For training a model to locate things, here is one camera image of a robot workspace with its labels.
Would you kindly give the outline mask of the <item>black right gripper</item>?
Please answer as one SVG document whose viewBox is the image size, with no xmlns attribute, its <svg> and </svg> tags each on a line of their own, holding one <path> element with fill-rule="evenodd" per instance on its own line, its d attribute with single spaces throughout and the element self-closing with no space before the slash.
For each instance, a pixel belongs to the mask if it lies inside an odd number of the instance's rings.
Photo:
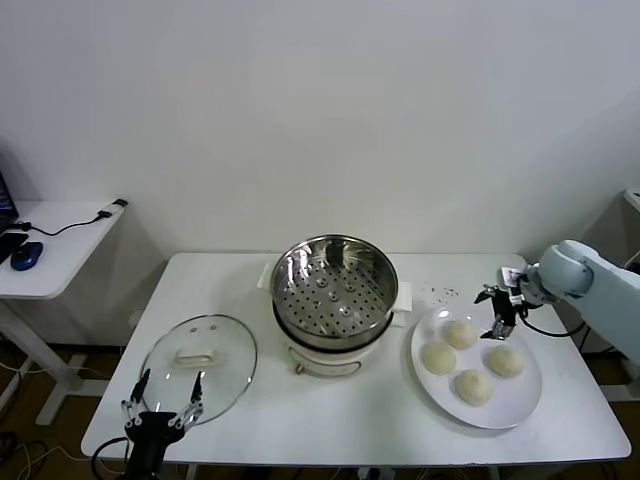
<svg viewBox="0 0 640 480">
<path fill-rule="evenodd" d="M 491 328 L 483 333 L 481 339 L 506 340 L 515 328 L 516 318 L 522 321 L 529 316 L 529 307 L 520 296 L 513 297 L 508 291 L 501 289 L 497 285 L 484 284 L 483 289 L 476 296 L 474 304 L 492 298 L 492 309 L 494 312 L 494 322 Z"/>
</svg>

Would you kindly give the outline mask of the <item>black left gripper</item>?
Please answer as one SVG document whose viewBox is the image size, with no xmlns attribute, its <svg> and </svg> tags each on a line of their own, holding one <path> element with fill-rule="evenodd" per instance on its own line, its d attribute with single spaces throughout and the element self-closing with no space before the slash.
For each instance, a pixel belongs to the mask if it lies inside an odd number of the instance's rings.
<svg viewBox="0 0 640 480">
<path fill-rule="evenodd" d="M 146 369 L 134 385 L 129 397 L 121 401 L 125 432 L 133 444 L 124 479 L 158 479 L 168 447 L 181 441 L 185 431 L 193 427 L 204 412 L 202 403 L 202 371 L 196 374 L 190 400 L 177 414 L 143 412 L 143 396 L 150 377 Z"/>
</svg>

